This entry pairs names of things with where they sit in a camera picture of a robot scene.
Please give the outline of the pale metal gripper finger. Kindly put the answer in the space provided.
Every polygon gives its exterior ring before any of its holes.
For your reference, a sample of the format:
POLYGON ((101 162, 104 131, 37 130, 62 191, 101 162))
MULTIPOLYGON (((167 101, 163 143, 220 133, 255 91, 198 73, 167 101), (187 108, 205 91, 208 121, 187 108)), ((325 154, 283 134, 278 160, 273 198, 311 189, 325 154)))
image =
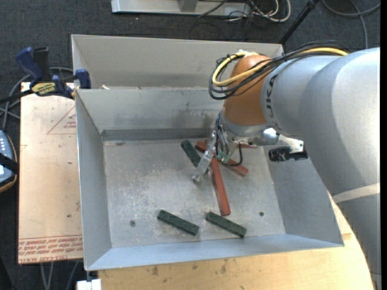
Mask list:
POLYGON ((207 154, 205 153, 202 157, 202 168, 203 168, 203 174, 207 174, 209 171, 209 166, 211 163, 211 160, 213 159, 213 154, 207 154))
POLYGON ((192 175, 192 179, 194 181, 199 181, 204 176, 203 168, 202 168, 202 161, 201 160, 202 160, 202 157, 203 157, 203 155, 205 153, 209 154, 208 151, 205 151, 201 156, 199 156, 199 154, 197 154, 195 156, 195 159, 194 159, 194 161, 195 161, 194 162, 195 171, 194 171, 194 173, 192 175))

